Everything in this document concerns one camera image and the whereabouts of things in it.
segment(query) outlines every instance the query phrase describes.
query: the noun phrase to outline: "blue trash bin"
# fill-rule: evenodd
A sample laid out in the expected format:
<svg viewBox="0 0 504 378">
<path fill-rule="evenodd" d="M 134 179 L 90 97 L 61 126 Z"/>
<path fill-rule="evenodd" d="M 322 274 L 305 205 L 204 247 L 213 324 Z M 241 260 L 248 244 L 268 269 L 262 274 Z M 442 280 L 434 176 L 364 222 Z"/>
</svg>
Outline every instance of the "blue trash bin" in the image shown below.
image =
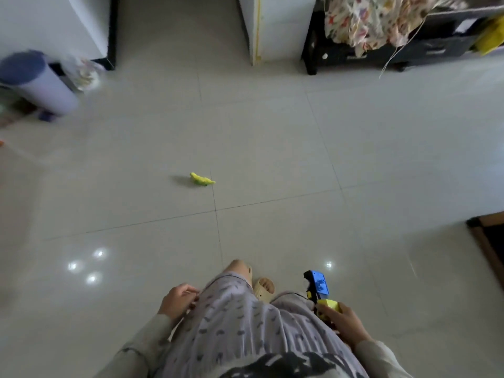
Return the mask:
<svg viewBox="0 0 504 378">
<path fill-rule="evenodd" d="M 54 115 L 66 115 L 79 104 L 76 95 L 51 70 L 39 51 L 4 58 L 0 62 L 0 83 Z"/>
</svg>

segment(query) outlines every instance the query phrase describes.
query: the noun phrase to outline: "lid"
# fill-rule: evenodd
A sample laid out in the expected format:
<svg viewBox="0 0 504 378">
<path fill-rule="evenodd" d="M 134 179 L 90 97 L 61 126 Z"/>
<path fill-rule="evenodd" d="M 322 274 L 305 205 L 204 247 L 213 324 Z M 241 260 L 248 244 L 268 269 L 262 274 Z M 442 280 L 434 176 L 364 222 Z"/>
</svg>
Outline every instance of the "lid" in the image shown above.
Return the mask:
<svg viewBox="0 0 504 378">
<path fill-rule="evenodd" d="M 0 62 L 0 82 L 18 86 L 33 81 L 44 71 L 44 54 L 30 50 L 11 54 Z"/>
</svg>

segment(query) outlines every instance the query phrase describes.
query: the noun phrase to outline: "child's hand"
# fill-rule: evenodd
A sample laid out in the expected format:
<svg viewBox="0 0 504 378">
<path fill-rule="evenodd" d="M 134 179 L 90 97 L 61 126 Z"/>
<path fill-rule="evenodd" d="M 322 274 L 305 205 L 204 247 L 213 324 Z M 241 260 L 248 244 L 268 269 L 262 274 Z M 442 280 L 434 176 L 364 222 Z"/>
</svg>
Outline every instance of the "child's hand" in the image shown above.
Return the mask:
<svg viewBox="0 0 504 378">
<path fill-rule="evenodd" d="M 361 341 L 372 341 L 373 338 L 366 331 L 364 325 L 354 311 L 341 302 L 338 304 L 340 305 L 341 313 L 322 304 L 318 304 L 317 309 L 329 317 L 331 322 L 336 326 L 336 329 L 340 332 L 341 338 L 348 343 L 352 350 L 354 350 Z"/>
<path fill-rule="evenodd" d="M 178 322 L 190 306 L 198 300 L 199 290 L 189 284 L 181 284 L 163 298 L 158 314 L 164 314 Z"/>
</svg>

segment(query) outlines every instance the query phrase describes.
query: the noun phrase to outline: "string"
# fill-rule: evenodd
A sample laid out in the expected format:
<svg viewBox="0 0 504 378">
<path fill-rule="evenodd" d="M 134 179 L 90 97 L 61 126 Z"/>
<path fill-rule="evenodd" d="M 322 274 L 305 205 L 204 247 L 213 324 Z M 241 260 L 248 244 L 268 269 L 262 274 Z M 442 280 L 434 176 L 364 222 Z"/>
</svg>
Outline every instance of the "string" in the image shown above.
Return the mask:
<svg viewBox="0 0 504 378">
<path fill-rule="evenodd" d="M 387 66 L 389 65 L 390 61 L 392 61 L 392 60 L 394 59 L 394 57 L 395 57 L 396 55 L 398 55 L 398 54 L 399 54 L 399 52 L 400 52 L 401 50 L 403 50 L 403 49 L 406 47 L 406 45 L 407 45 L 408 43 L 410 43 L 410 42 L 413 40 L 413 38 L 415 38 L 415 36 L 416 36 L 416 35 L 418 34 L 418 32 L 420 31 L 420 29 L 422 29 L 422 26 L 423 26 L 423 24 L 425 23 L 425 20 L 427 20 L 427 18 L 424 18 L 424 19 L 423 19 L 422 23 L 420 24 L 420 26 L 419 26 L 419 27 L 418 27 L 418 29 L 416 30 L 415 34 L 414 34 L 414 35 L 413 35 L 413 36 L 412 36 L 412 37 L 408 40 L 408 42 L 407 42 L 406 44 L 404 44 L 404 45 L 403 45 L 403 46 L 402 46 L 399 50 L 397 50 L 398 48 L 396 47 L 396 50 L 394 50 L 394 54 L 392 54 L 392 56 L 388 59 L 387 63 L 386 63 L 386 64 L 385 64 L 385 66 L 383 67 L 383 69 L 381 69 L 381 73 L 380 73 L 380 76 L 378 77 L 378 79 L 380 79 L 380 78 L 381 78 L 381 76 L 383 75 L 383 73 L 384 73 L 384 72 L 385 72 L 385 70 L 387 69 Z"/>
</svg>

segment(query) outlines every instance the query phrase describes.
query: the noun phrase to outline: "sleeve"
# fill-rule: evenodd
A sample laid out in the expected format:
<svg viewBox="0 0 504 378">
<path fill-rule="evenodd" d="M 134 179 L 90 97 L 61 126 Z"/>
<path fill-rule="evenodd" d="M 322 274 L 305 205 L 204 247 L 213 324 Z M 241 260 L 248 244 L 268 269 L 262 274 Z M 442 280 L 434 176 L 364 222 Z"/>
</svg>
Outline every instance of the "sleeve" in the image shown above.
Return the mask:
<svg viewBox="0 0 504 378">
<path fill-rule="evenodd" d="M 370 378 L 413 378 L 383 342 L 362 341 L 355 348 L 355 355 Z"/>
<path fill-rule="evenodd" d="M 94 378 L 147 378 L 159 364 L 173 321 L 155 315 Z"/>
</svg>

